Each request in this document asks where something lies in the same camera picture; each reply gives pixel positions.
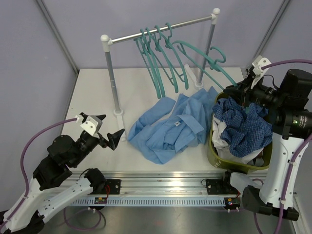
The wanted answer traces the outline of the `dark blue checked shirt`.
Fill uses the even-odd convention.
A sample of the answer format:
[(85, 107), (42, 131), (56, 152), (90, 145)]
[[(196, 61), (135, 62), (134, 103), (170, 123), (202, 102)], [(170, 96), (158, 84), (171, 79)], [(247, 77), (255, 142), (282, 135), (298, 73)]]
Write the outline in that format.
[(220, 138), (235, 157), (244, 157), (272, 142), (272, 125), (264, 118), (268, 110), (251, 103), (244, 108), (232, 97), (220, 98), (212, 108), (214, 117), (226, 124)]

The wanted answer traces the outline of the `teal hanger of blue shirt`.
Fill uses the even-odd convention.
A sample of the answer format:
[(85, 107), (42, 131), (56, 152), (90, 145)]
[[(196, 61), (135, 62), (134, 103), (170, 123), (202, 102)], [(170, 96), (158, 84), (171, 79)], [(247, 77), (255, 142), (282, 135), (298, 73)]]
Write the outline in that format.
[(225, 63), (226, 62), (226, 55), (225, 53), (217, 46), (211, 46), (210, 50), (216, 50), (218, 51), (222, 59), (212, 59), (210, 56), (208, 56), (206, 53), (198, 49), (197, 47), (193, 46), (192, 44), (182, 41), (182, 40), (176, 40), (172, 43), (172, 45), (176, 45), (178, 50), (188, 59), (190, 60), (197, 68), (200, 69), (206, 76), (209, 77), (211, 81), (213, 81), (219, 88), (224, 90), (224, 87), (217, 82), (208, 72), (205, 71), (205, 68), (203, 65), (199, 65), (194, 59), (192, 59), (186, 52), (185, 47), (195, 51), (197, 54), (201, 55), (204, 58), (204, 61), (208, 63), (209, 68), (211, 70), (215, 70), (216, 72), (222, 73), (223, 76), (233, 85), (237, 86), (237, 83), (234, 81), (234, 79), (219, 65), (219, 63)]

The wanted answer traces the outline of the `light blue shirt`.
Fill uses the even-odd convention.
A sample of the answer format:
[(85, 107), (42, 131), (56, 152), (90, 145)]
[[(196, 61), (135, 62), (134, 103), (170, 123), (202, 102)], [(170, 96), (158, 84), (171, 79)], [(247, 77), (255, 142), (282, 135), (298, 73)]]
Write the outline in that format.
[(190, 97), (179, 94), (177, 100), (161, 98), (132, 125), (128, 142), (155, 164), (165, 164), (186, 148), (205, 144), (217, 94), (210, 87)]

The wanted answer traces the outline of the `grey shirt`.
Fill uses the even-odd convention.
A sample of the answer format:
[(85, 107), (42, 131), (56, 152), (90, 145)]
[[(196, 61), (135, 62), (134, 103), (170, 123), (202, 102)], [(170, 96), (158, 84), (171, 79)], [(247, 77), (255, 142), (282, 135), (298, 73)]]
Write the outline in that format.
[(263, 158), (255, 158), (254, 159), (254, 166), (256, 167), (262, 167), (264, 165)]

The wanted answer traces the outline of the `teal hanger of plaid shirt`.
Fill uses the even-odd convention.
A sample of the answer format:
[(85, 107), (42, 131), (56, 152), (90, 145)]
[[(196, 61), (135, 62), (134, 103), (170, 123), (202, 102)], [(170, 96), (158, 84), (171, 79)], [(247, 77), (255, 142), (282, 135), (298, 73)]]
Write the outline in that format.
[(145, 43), (145, 47), (146, 47), (147, 53), (152, 58), (151, 59), (151, 63), (150, 63), (150, 66), (153, 69), (152, 73), (155, 75), (155, 78), (157, 80), (157, 83), (158, 83), (158, 86), (159, 86), (159, 91), (161, 93), (161, 97), (164, 98), (164, 97), (166, 97), (166, 95), (165, 95), (165, 90), (164, 90), (164, 86), (163, 86), (163, 83), (162, 83), (162, 79), (161, 79), (161, 76), (160, 76), (158, 64), (157, 64), (157, 61), (156, 61), (156, 55), (153, 52), (153, 50), (151, 49), (152, 37), (148, 36), (148, 39), (147, 39), (146, 35), (145, 35), (145, 31), (143, 29), (140, 29), (140, 32), (142, 33), (142, 39), (143, 39), (143, 41)]

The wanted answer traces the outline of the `teal hanger of checked shirt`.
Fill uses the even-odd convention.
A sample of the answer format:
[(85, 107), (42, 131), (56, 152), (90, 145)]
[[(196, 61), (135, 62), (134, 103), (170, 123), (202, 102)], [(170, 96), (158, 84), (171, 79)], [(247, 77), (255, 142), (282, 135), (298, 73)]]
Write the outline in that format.
[(187, 78), (187, 74), (186, 74), (185, 68), (184, 68), (184, 66), (182, 64), (182, 60), (180, 59), (176, 49), (174, 48), (173, 44), (170, 42), (170, 38), (173, 36), (171, 25), (168, 22), (165, 23), (165, 25), (168, 27), (168, 30), (170, 31), (170, 35), (165, 38), (166, 47), (171, 49), (173, 51), (173, 53), (175, 54), (175, 57), (176, 57), (179, 65), (180, 65), (181, 70), (182, 70), (182, 74), (179, 75), (180, 80), (182, 82), (184, 82), (185, 89), (188, 90), (189, 89), (189, 82), (188, 82), (188, 78)]

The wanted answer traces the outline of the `teal hanger of white shirt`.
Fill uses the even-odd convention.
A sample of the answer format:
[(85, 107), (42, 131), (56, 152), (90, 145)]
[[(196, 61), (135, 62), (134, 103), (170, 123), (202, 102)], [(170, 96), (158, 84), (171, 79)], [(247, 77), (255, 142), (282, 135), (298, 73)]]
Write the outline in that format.
[(169, 36), (164, 36), (163, 33), (161, 32), (160, 30), (160, 27), (158, 25), (155, 25), (155, 29), (157, 30), (158, 34), (159, 34), (159, 38), (157, 39), (156, 36), (154, 36), (154, 44), (155, 44), (155, 50), (158, 51), (158, 52), (161, 52), (167, 62), (167, 65), (168, 65), (168, 68), (170, 69), (170, 72), (171, 72), (171, 77), (166, 74), (167, 78), (169, 79), (170, 83), (174, 86), (175, 88), (175, 93), (178, 93), (178, 83), (177, 83), (177, 80), (176, 80), (176, 76), (175, 74), (177, 74), (176, 72), (176, 69), (174, 68), (174, 66), (172, 65), (171, 61), (168, 59), (165, 51), (163, 50), (163, 48), (161, 47), (160, 45), (160, 40), (162, 38), (164, 38), (165, 40), (165, 46), (167, 48), (170, 48), (169, 47), (169, 42), (170, 42), (170, 38), (172, 37), (173, 33), (172, 33), (172, 29), (169, 25), (169, 23), (166, 23), (166, 26), (168, 27), (169, 31), (170, 31), (170, 35)]

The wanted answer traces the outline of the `teal hanger of grey shirt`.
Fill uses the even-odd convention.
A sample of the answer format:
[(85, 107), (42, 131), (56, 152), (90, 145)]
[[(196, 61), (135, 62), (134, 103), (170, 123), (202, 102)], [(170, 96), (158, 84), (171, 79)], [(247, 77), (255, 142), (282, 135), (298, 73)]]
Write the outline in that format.
[[(145, 31), (145, 35), (146, 35), (146, 38), (148, 39), (148, 36), (149, 34), (146, 34), (148, 31)], [(146, 47), (145, 47), (145, 43), (142, 39), (142, 35), (136, 39), (134, 39), (135, 43), (136, 43), (136, 46), (141, 54), (141, 57), (145, 63), (145, 66), (148, 70), (148, 73), (151, 77), (151, 80), (152, 80), (152, 83), (153, 83), (153, 86), (156, 90), (156, 95), (157, 95), (157, 98), (160, 99), (162, 98), (161, 97), (161, 93), (159, 91), (159, 86), (158, 86), (158, 83), (157, 83), (157, 80), (155, 78), (155, 75), (152, 73), (153, 72), (153, 69), (151, 68), (150, 66), (150, 63), (151, 63), (151, 57), (149, 56), (149, 54), (147, 53), (147, 50), (146, 50)]]

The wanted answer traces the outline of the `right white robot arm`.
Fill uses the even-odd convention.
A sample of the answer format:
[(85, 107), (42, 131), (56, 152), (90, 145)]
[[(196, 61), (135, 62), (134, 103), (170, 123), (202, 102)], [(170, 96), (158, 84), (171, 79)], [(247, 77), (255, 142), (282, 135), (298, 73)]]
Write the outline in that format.
[(226, 193), (233, 193), (240, 179), (245, 184), (242, 203), (246, 210), (297, 221), (299, 212), (293, 207), (293, 189), (300, 160), (312, 139), (312, 114), (305, 109), (312, 75), (290, 69), (277, 90), (264, 86), (261, 80), (252, 85), (253, 81), (254, 74), (250, 72), (237, 86), (228, 86), (223, 92), (243, 107), (255, 103), (268, 109), (273, 148), (267, 176), (263, 186), (257, 188), (245, 177), (232, 173), (221, 181), (221, 187)]

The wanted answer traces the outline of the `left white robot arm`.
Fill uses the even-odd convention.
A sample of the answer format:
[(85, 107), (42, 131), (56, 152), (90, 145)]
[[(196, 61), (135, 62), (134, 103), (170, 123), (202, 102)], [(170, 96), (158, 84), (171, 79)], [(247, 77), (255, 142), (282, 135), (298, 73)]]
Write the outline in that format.
[[(21, 157), (20, 168), (25, 181), (25, 192), (14, 206), (0, 214), (0, 232), (3, 234), (38, 234), (44, 225), (60, 210), (69, 206), (80, 197), (89, 194), (107, 195), (111, 187), (103, 173), (97, 168), (87, 169), (70, 188), (52, 194), (72, 175), (76, 168), (97, 146), (115, 150), (124, 129), (103, 137), (99, 130), (106, 115), (87, 115), (80, 113), (75, 118), (55, 123), (35, 134), (25, 145)], [(48, 155), (28, 179), (24, 168), (24, 158), (30, 144), (44, 132), (69, 122), (76, 122), (83, 129), (79, 138), (73, 140), (68, 135), (55, 138), (47, 148)]]

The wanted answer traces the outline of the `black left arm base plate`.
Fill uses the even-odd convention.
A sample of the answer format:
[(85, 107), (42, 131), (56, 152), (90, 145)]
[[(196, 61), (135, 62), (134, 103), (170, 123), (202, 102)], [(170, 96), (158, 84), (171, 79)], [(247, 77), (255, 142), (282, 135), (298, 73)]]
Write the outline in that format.
[(105, 183), (97, 186), (95, 190), (91, 193), (92, 195), (119, 195), (121, 189), (120, 179), (107, 179)]

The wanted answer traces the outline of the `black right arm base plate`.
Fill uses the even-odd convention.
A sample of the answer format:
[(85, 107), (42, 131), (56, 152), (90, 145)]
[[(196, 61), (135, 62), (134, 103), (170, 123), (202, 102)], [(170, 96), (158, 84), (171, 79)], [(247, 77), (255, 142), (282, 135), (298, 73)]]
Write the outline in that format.
[(209, 195), (241, 195), (241, 192), (224, 179), (206, 179), (205, 183)]

